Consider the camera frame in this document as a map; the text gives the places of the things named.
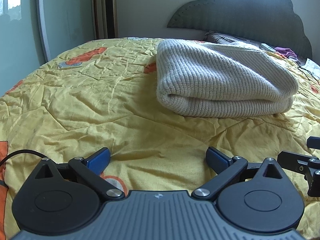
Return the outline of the white knitted sweater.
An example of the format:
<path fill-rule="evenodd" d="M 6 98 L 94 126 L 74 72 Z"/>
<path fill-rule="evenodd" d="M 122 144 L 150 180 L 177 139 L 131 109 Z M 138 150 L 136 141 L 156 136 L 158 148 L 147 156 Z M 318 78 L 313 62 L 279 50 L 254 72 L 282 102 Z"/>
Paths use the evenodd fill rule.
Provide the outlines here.
<path fill-rule="evenodd" d="M 259 48 L 166 39 L 156 55 L 157 100 L 183 115 L 238 118 L 287 112 L 296 78 Z"/>

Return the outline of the purple garment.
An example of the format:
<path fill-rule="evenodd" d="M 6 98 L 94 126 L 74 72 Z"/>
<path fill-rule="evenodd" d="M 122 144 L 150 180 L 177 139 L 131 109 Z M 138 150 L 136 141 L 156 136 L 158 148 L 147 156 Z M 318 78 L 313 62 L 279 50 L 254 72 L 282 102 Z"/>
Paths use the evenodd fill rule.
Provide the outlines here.
<path fill-rule="evenodd" d="M 276 47 L 275 50 L 288 59 L 298 60 L 297 55 L 290 48 Z"/>

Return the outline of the white remote control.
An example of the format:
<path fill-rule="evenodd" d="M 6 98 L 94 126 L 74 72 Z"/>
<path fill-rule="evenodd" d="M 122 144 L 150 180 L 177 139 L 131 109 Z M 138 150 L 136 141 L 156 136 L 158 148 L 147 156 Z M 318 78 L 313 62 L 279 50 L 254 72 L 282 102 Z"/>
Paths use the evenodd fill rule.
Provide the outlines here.
<path fill-rule="evenodd" d="M 265 51 L 270 51 L 270 52 L 273 52 L 273 53 L 276 52 L 276 50 L 274 48 L 272 48 L 271 46 L 269 46 L 269 45 L 267 45 L 265 43 L 261 43 L 260 47 L 261 47 L 261 49 L 263 49 Z"/>

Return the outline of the yellow carrot-print quilt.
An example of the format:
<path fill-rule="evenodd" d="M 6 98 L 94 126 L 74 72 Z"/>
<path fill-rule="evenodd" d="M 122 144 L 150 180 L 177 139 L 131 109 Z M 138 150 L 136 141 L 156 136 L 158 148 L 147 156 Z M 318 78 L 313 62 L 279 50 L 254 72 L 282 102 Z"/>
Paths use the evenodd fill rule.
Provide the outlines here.
<path fill-rule="evenodd" d="M 112 160 L 102 177 L 124 192 L 192 191 L 213 177 L 206 149 L 252 162 L 287 150 L 319 156 L 319 85 L 296 63 L 270 58 L 299 83 L 292 108 L 252 118 L 191 118 L 156 98 L 157 38 L 92 41 L 60 54 L 1 97 L 1 156 L 39 151 L 57 163 L 102 147 Z"/>

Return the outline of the dark green padded headboard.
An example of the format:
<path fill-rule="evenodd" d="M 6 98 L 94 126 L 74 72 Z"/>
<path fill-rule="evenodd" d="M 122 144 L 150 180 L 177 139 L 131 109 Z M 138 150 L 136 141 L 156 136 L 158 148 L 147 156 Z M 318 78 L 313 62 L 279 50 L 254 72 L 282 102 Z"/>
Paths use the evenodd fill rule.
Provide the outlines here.
<path fill-rule="evenodd" d="M 169 28 L 217 31 L 312 58 L 312 46 L 291 0 L 195 0 L 173 14 Z"/>

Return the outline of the checked patterned pillow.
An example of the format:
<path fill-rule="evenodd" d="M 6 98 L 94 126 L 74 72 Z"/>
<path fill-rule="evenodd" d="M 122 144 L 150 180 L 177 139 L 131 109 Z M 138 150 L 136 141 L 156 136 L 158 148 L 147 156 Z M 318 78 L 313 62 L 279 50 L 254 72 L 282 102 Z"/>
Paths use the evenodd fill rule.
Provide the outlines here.
<path fill-rule="evenodd" d="M 233 42 L 244 42 L 246 44 L 251 44 L 253 46 L 261 49 L 261 43 L 258 41 L 250 40 L 248 38 L 232 36 L 224 33 L 220 33 L 217 31 L 209 31 L 204 35 L 204 41 L 212 42 L 217 44 L 230 44 Z"/>

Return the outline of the glass wardrobe sliding door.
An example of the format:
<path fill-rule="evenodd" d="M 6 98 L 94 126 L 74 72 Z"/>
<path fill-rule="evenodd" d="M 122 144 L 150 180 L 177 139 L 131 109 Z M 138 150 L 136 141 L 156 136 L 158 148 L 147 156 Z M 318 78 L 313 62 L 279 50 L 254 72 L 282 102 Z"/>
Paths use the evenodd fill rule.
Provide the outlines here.
<path fill-rule="evenodd" d="M 92 0 L 1 0 L 1 94 L 93 39 Z"/>

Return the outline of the gold tower air conditioner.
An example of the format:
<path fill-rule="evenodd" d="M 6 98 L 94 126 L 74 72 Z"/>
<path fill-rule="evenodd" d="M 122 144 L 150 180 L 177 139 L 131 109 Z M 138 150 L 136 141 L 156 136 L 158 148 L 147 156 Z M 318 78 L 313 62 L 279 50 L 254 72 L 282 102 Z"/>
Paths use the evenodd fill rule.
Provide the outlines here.
<path fill-rule="evenodd" d="M 97 39 L 117 38 L 117 0 L 92 0 Z"/>

